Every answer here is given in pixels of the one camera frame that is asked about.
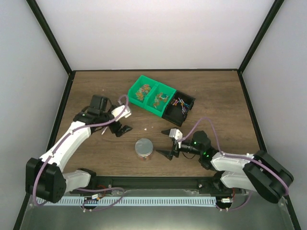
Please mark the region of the black bin with lollipops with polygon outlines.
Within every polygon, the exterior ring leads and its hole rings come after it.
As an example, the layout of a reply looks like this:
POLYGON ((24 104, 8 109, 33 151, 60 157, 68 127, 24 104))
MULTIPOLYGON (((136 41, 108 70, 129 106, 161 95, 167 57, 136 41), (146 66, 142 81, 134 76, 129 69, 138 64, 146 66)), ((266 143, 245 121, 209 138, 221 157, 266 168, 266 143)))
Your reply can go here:
POLYGON ((194 106, 195 98, 181 91, 176 91, 166 104, 162 118, 172 124, 181 127, 188 116, 188 112, 194 106))

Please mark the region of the clear plastic jar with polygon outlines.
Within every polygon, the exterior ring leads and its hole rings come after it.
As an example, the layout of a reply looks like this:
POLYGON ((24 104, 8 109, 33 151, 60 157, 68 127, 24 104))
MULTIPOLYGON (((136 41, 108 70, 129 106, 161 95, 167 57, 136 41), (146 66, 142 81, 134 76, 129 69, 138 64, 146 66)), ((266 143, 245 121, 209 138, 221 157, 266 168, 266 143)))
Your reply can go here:
POLYGON ((153 153, 151 152, 151 153, 148 153, 148 154, 137 154, 137 157, 141 160, 141 161, 149 161, 149 160, 151 160, 152 159, 152 157, 153 157, 153 153))

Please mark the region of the silver metal jar lid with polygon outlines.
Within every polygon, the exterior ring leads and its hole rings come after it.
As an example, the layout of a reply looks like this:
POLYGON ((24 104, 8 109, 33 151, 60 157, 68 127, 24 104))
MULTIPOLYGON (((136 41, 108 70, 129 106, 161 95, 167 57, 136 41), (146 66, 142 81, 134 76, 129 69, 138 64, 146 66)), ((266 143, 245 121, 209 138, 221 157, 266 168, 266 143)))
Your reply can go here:
POLYGON ((135 144, 135 151, 139 156, 148 156, 152 153, 153 149, 152 142, 147 138, 141 138, 135 144))

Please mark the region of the green bin with lollipops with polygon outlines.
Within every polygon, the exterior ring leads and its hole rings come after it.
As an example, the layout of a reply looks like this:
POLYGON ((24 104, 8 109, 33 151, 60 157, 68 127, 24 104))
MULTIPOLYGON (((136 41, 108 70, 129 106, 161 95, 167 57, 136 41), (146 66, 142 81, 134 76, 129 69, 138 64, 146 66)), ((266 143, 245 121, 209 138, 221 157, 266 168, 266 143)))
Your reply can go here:
POLYGON ((176 89, 162 83, 156 83, 146 96, 144 109, 162 117, 166 106, 175 94, 176 89))

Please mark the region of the green bin with star candies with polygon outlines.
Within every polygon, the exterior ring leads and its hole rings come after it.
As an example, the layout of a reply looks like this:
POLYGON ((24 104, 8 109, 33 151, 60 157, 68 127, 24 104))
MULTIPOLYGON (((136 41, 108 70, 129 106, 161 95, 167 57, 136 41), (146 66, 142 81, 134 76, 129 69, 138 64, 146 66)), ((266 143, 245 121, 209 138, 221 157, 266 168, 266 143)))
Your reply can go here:
POLYGON ((158 81, 141 75, 128 91, 129 102, 143 108, 157 83, 158 81))

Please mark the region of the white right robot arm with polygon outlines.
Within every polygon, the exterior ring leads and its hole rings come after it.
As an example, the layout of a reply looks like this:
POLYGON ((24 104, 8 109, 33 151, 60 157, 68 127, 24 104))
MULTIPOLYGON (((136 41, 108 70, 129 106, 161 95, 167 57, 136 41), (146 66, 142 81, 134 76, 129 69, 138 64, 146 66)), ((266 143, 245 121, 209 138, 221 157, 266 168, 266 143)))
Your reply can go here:
POLYGON ((294 181, 293 175, 263 150, 245 155, 221 153, 211 145, 204 131, 196 131, 187 140, 177 128, 163 130, 162 134, 172 139, 172 149, 159 149, 158 152, 169 160, 181 153, 198 155, 203 168, 216 171, 213 187, 218 193, 240 188, 255 191, 266 201, 276 204, 288 195, 294 181))

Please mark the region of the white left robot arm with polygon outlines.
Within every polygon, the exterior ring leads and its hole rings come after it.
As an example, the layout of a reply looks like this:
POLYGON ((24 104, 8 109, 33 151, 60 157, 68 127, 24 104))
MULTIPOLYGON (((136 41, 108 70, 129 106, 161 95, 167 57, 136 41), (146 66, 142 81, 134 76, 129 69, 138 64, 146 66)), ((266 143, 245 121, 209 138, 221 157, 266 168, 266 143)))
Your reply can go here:
POLYGON ((69 159, 80 145, 94 132, 102 128, 111 129, 116 136, 124 131, 120 119, 131 115, 129 98, 112 104, 109 98, 94 95, 90 105, 83 108, 73 119, 65 134, 45 154, 38 159, 31 158, 26 164, 25 190, 32 195, 33 203, 43 206, 46 202, 57 203, 67 193, 74 190, 94 193, 98 188, 95 172, 84 168, 71 173, 63 173, 69 159))

